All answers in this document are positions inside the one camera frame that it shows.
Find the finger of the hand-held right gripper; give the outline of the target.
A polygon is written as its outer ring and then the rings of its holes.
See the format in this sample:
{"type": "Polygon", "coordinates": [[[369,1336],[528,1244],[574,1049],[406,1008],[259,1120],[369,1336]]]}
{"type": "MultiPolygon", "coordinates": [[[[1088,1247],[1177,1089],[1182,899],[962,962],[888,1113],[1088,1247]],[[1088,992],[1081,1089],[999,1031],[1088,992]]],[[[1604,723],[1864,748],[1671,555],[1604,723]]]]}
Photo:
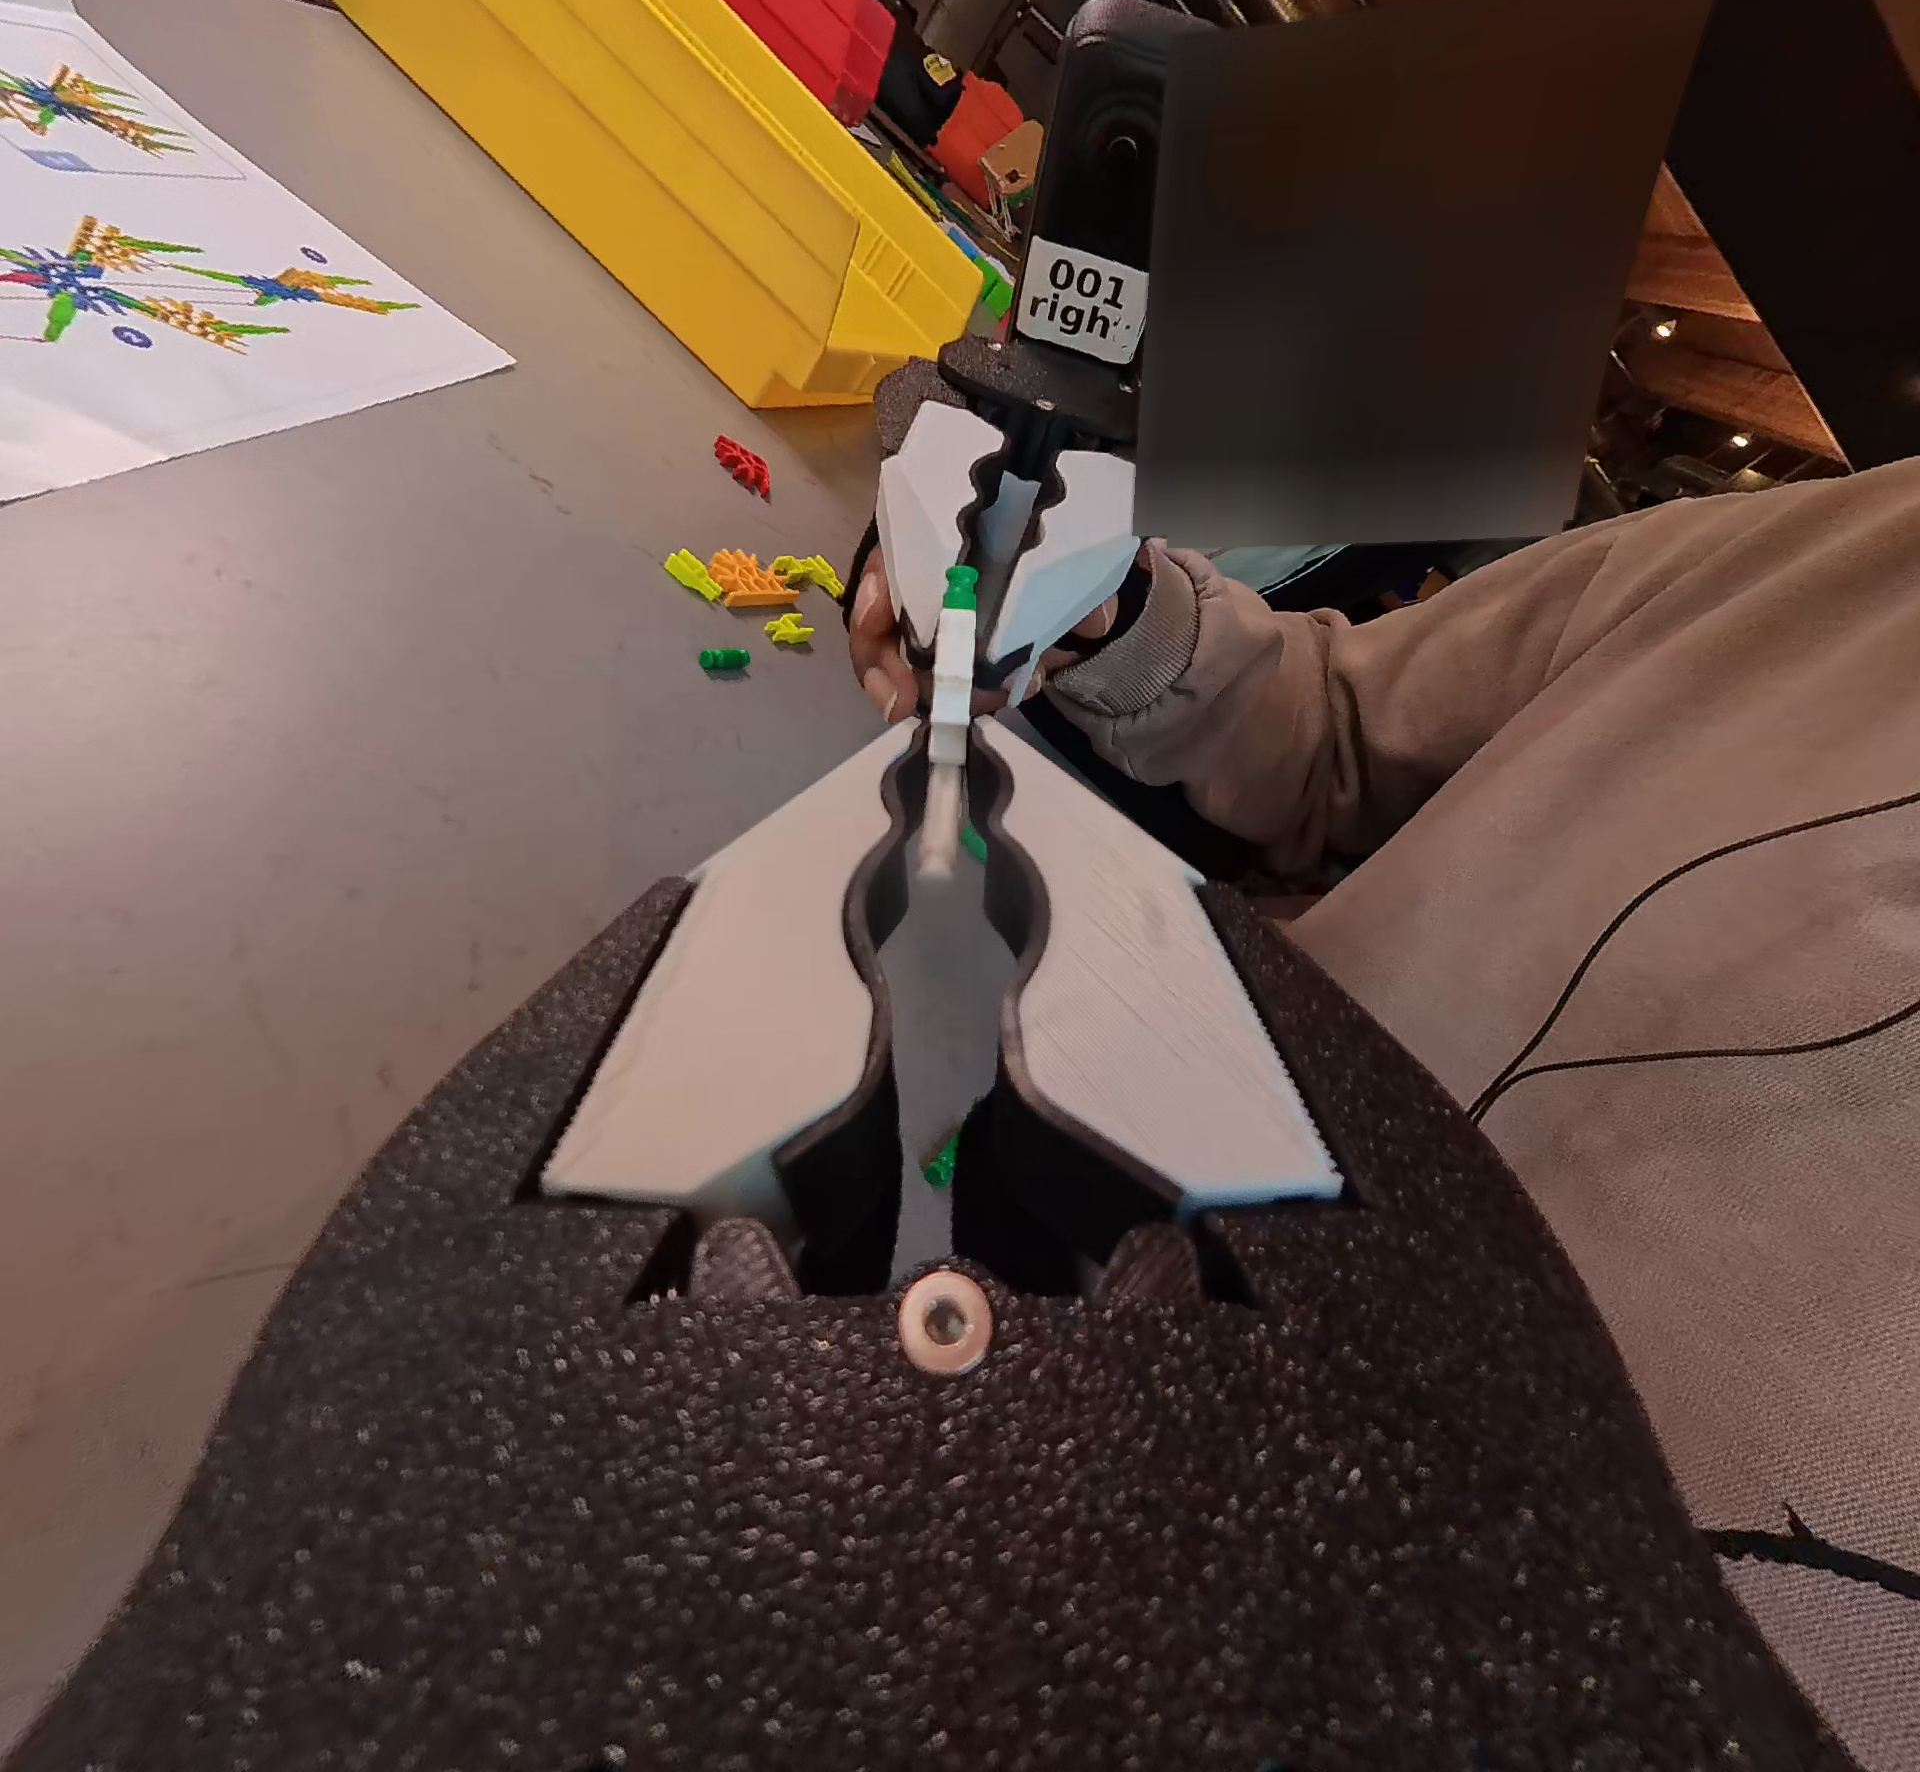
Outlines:
{"type": "Polygon", "coordinates": [[[967,559],[964,513],[975,508],[973,467],[999,454],[999,429],[927,400],[878,476],[878,548],[900,637],[933,647],[947,570],[967,559]]]}
{"type": "Polygon", "coordinates": [[[1019,706],[1041,656],[1117,595],[1139,535],[1133,463],[1114,453],[1064,450],[1025,508],[1021,535],[980,525],[980,687],[1019,706]]]}

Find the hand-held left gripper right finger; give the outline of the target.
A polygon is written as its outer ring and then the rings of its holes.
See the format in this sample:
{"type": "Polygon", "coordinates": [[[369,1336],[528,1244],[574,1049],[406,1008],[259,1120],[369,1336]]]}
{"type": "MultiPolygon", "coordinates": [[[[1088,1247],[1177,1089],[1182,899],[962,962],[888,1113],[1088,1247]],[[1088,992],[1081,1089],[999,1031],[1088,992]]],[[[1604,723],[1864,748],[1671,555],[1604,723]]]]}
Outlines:
{"type": "Polygon", "coordinates": [[[1342,1174],[1190,866],[977,723],[969,814],[999,1005],[995,1166],[1031,1214],[1329,1204],[1342,1174]]]}

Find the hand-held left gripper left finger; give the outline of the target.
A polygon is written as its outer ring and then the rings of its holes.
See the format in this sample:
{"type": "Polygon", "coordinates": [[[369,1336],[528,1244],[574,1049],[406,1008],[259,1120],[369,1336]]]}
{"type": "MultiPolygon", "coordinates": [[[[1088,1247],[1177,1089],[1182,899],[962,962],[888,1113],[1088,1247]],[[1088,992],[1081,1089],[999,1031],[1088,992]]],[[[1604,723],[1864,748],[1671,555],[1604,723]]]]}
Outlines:
{"type": "Polygon", "coordinates": [[[854,870],[888,839],[881,732],[690,880],[665,946],[540,1172],[547,1197],[799,1227],[777,1148],[842,1109],[874,992],[845,944],[854,870]]]}

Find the white snowflake connector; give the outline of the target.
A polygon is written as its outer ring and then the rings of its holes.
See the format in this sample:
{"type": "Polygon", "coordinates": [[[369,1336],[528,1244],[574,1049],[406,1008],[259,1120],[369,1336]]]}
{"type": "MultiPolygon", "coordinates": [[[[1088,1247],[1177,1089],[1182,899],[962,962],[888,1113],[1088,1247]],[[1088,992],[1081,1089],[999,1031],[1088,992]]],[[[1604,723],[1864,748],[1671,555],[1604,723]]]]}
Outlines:
{"type": "Polygon", "coordinates": [[[933,641],[927,761],[962,772],[973,725],[975,610],[943,607],[933,641]]]}

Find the yellow plastic bin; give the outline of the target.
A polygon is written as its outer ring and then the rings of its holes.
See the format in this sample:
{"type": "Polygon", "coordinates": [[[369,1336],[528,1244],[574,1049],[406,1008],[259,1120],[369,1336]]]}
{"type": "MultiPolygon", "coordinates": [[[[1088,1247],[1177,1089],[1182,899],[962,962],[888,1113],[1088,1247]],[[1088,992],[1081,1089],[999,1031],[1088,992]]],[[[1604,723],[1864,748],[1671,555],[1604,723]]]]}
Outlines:
{"type": "Polygon", "coordinates": [[[737,400],[852,407],[980,275],[723,0],[334,0],[737,400]]]}

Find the person's right forearm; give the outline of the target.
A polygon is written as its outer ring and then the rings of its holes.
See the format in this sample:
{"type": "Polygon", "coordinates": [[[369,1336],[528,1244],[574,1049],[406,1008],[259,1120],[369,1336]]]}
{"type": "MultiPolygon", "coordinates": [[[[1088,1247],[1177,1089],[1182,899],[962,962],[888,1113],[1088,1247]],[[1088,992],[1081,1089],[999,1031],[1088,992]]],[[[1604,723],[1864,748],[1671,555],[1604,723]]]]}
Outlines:
{"type": "Polygon", "coordinates": [[[1621,621],[1609,559],[1651,515],[1532,544],[1366,626],[1278,614],[1153,541],[1139,617],[1045,693],[1117,774],[1177,790],[1275,873],[1366,857],[1483,755],[1565,721],[1582,653],[1621,621]]]}

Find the grey desk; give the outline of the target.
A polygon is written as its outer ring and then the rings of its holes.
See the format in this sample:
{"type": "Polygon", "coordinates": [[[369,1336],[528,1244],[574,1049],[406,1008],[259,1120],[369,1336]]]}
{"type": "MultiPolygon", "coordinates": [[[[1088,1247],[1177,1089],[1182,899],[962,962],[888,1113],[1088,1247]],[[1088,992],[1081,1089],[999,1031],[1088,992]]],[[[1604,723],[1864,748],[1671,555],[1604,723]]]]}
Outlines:
{"type": "Polygon", "coordinates": [[[338,16],[76,10],[514,370],[3,513],[6,1748],[396,1122],[878,732],[829,607],[708,682],[661,572],[845,570],[871,410],[741,410],[338,16]]]}

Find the orange bag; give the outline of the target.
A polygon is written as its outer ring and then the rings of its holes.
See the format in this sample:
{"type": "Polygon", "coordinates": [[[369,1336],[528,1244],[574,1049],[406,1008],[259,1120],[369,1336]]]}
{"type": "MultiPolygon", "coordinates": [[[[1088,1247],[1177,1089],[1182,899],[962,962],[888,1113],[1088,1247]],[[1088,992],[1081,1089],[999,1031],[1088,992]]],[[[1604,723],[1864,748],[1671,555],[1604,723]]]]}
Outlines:
{"type": "Polygon", "coordinates": [[[1025,114],[995,81],[967,72],[957,88],[962,98],[937,129],[933,155],[950,180],[964,181],[977,177],[983,152],[1025,125],[1025,114]]]}

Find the folded paper instruction sheet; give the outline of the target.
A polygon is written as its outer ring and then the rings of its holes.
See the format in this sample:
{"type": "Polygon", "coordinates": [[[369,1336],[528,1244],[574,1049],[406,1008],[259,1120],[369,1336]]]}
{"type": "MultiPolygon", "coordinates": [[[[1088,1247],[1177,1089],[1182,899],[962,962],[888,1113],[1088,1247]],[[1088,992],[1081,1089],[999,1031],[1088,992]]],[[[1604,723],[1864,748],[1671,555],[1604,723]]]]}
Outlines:
{"type": "Polygon", "coordinates": [[[3,503],[502,370],[71,0],[3,0],[3,503]]]}

